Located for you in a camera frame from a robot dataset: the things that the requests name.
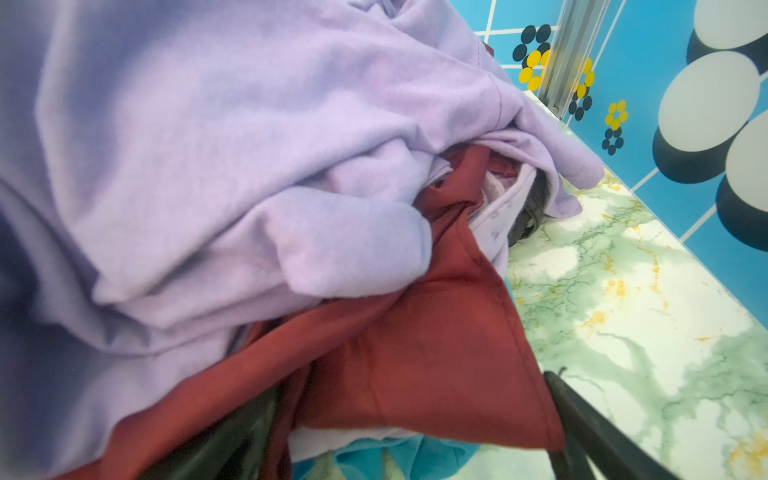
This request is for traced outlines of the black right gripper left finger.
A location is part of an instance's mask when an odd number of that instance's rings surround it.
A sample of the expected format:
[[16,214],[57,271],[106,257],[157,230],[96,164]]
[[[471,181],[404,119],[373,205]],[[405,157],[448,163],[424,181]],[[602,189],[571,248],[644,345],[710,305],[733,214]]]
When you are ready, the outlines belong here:
[[146,470],[150,480],[256,479],[279,390],[268,389]]

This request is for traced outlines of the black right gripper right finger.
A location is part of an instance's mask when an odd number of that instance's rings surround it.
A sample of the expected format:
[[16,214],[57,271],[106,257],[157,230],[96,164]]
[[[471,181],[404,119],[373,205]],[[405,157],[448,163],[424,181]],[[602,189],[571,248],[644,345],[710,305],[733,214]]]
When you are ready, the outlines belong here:
[[593,479],[596,467],[610,480],[675,480],[677,476],[645,453],[557,373],[544,380],[565,433],[565,447],[549,454],[557,480]]

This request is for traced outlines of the maroon red cloth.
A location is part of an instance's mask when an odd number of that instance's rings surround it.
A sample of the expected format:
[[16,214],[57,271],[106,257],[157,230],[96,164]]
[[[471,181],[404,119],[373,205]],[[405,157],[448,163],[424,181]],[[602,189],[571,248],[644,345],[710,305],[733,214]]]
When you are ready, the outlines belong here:
[[382,296],[339,299],[252,328],[231,357],[122,420],[102,457],[75,479],[139,479],[198,434],[271,387],[280,400],[262,479],[292,473],[287,440],[300,428],[399,427],[466,443],[560,451],[565,436],[504,281],[480,251],[469,217],[488,173],[507,160],[484,146],[450,157],[426,188],[427,273]]

